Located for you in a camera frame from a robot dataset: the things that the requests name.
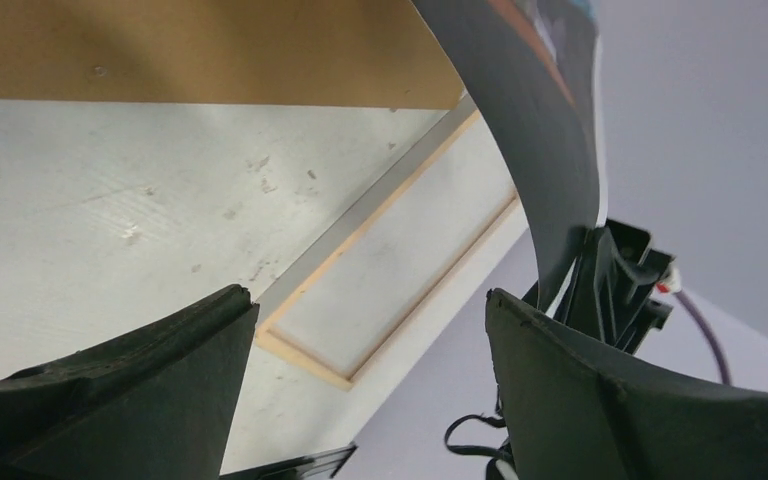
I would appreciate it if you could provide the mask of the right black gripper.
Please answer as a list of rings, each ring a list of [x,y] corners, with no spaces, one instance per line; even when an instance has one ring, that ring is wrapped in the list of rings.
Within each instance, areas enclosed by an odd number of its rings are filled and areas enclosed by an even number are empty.
[[[634,354],[648,332],[661,329],[672,308],[654,300],[675,256],[652,247],[652,235],[609,219],[586,233],[572,264],[568,289],[551,317],[627,354]]]

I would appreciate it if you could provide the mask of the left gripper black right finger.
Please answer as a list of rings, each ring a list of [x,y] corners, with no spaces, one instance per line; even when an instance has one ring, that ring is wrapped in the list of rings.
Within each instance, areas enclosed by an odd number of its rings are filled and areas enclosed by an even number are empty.
[[[768,393],[635,358],[501,289],[485,326],[522,479],[768,479]]]

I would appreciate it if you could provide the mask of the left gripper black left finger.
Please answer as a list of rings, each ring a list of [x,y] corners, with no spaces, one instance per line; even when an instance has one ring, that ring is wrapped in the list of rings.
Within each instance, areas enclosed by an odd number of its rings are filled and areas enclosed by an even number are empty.
[[[259,308],[225,287],[0,380],[0,479],[216,479]]]

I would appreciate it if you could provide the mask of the white wooden picture frame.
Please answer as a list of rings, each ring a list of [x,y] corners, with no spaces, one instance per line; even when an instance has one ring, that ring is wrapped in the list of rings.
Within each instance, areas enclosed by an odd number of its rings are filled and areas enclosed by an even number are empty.
[[[483,248],[525,223],[464,97],[260,297],[259,347],[343,390],[445,291],[480,279]]]

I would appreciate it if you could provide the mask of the printed colour photo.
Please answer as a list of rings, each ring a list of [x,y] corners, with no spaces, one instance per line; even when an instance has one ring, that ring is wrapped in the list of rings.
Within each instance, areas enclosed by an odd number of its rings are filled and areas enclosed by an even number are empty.
[[[534,305],[554,311],[600,224],[590,1],[417,1],[482,114],[530,227]]]

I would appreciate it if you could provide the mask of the brown cardboard backing board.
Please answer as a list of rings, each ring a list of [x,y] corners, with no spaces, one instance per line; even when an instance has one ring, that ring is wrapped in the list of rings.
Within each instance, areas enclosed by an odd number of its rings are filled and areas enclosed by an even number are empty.
[[[407,1],[0,1],[0,99],[443,109]]]

